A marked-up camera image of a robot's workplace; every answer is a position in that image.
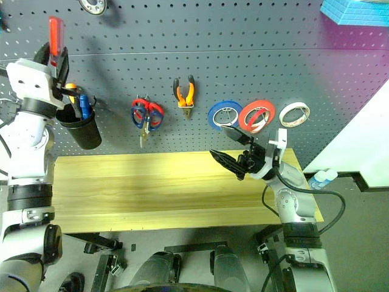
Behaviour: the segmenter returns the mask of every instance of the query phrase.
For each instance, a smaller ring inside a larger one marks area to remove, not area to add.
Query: wooden table
[[[292,149],[283,160],[301,170]],[[53,223],[64,233],[279,223],[261,204],[264,186],[249,175],[238,181],[207,151],[63,156]],[[271,189],[266,201],[274,205]],[[318,208],[315,216],[323,221]]]

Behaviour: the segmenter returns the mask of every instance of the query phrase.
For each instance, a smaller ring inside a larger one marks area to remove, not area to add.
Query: orange pliers handle
[[[179,107],[193,106],[193,96],[195,94],[195,79],[193,78],[192,75],[189,75],[188,80],[189,80],[189,92],[185,99],[182,97],[182,94],[180,92],[178,78],[174,79],[173,81],[173,94],[178,101]]]

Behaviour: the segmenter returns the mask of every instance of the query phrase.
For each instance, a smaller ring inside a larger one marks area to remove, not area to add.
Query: white tape roll
[[[284,122],[285,115],[288,112],[295,110],[295,109],[301,109],[303,115],[301,117],[299,117],[297,120],[294,120],[293,122]],[[280,112],[280,115],[278,117],[280,118],[280,122],[281,122],[282,126],[284,126],[286,128],[293,128],[293,127],[301,125],[303,122],[305,122],[308,119],[310,113],[311,113],[311,110],[308,108],[308,106],[305,103],[294,102],[294,103],[291,103],[290,105],[285,106],[282,109],[282,111]]]

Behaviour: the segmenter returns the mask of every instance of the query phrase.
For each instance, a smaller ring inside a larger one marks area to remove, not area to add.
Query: gray pegboard
[[[319,12],[320,1],[114,1],[103,16],[81,11],[77,1],[15,0],[2,9],[10,32],[1,36],[1,63],[31,57],[47,40],[48,16],[59,16],[71,54],[68,80],[99,100],[101,146],[81,150],[56,124],[54,155],[238,149],[208,125],[209,108],[268,99],[277,116],[257,135],[262,144],[280,127],[284,106],[309,105],[309,121],[288,131],[304,167],[387,79],[386,30],[336,26]],[[196,80],[190,121],[171,89],[175,77],[186,86],[188,74]],[[0,85],[7,95],[7,82]],[[129,115],[137,94],[166,112],[143,150]]]

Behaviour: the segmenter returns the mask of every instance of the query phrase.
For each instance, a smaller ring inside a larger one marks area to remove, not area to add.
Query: black cup
[[[62,111],[57,111],[56,118],[82,149],[94,149],[101,144],[102,137],[96,125],[95,111],[87,119],[80,120],[75,117],[72,105],[67,104]]]

